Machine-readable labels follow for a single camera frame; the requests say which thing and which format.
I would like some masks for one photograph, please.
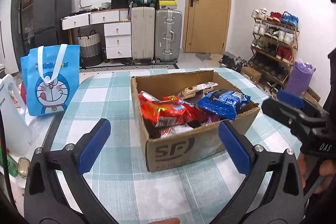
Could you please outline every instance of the doraemon face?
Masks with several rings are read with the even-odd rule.
[[[50,79],[53,72],[47,72],[43,76]],[[44,107],[55,107],[63,105],[69,96],[69,85],[62,75],[53,80],[50,84],[43,82],[41,78],[38,79],[35,87],[35,94],[38,101]]]

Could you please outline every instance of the blue snack package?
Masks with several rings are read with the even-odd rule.
[[[251,101],[251,97],[233,90],[209,92],[196,105],[220,117],[235,120],[237,112]]]

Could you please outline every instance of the shoe rack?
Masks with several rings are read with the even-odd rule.
[[[285,85],[286,85],[286,83],[287,83],[288,77],[289,77],[289,75],[290,75],[290,73],[291,73],[291,71],[293,69],[293,63],[295,61],[295,55],[296,55],[296,53],[298,51],[298,37],[300,35],[300,31],[297,30],[295,27],[287,25],[287,24],[278,23],[278,22],[274,22],[274,21],[268,21],[268,20],[264,20],[264,19],[258,19],[258,18],[254,18],[254,17],[253,17],[253,19],[254,19],[255,23],[257,21],[260,21],[261,23],[267,24],[268,27],[279,28],[279,29],[281,29],[281,30],[283,30],[285,32],[287,30],[290,30],[291,33],[294,31],[294,37],[295,37],[295,39],[294,39],[292,45],[289,45],[289,44],[286,44],[284,42],[279,41],[277,37],[273,37],[273,36],[269,37],[267,35],[260,35],[260,34],[255,34],[255,33],[252,32],[254,39],[261,39],[261,38],[263,38],[263,40],[264,40],[265,43],[275,44],[275,45],[277,45],[277,48],[279,46],[281,46],[281,47],[290,48],[292,50],[292,59],[290,60],[289,64],[287,64],[286,62],[284,62],[282,60],[279,60],[276,57],[273,57],[272,55],[267,54],[263,50],[260,50],[260,49],[258,49],[256,47],[251,46],[251,51],[253,53],[253,58],[255,57],[255,55],[257,53],[260,53],[260,54],[268,57],[270,60],[278,62],[283,67],[285,67],[285,69],[288,70],[288,75],[286,76],[286,78],[283,81],[280,81],[279,79],[277,79],[276,77],[274,77],[273,75],[271,75],[269,72],[267,72],[267,71],[265,71],[263,69],[260,69],[258,66],[254,65],[254,64],[252,64],[250,62],[251,63],[250,65],[255,70],[259,71],[262,75],[265,75],[267,78],[273,80],[274,82],[280,84],[284,88]]]

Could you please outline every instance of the silver suitcase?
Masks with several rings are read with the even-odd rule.
[[[154,7],[134,7],[131,11],[132,58],[154,58]]]
[[[156,63],[178,62],[182,32],[182,12],[161,9],[155,12]]]

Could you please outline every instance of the gray refrigerator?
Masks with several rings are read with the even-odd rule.
[[[72,0],[34,0],[35,44],[52,46],[68,44],[68,32],[62,30],[61,19],[71,13]]]

